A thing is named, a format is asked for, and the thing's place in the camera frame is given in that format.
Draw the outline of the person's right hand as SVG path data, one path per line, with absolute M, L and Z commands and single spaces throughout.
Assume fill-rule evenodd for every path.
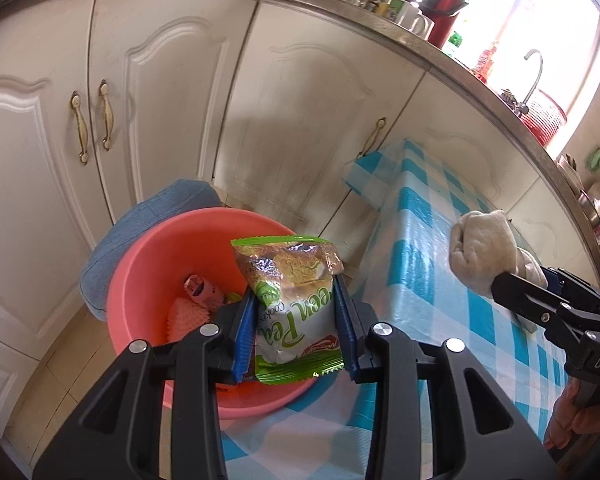
M 581 382 L 570 378 L 566 388 L 554 404 L 554 410 L 545 430 L 543 444 L 547 450 L 564 448 L 571 437 L 600 433 L 600 405 L 578 408 L 576 397 Z

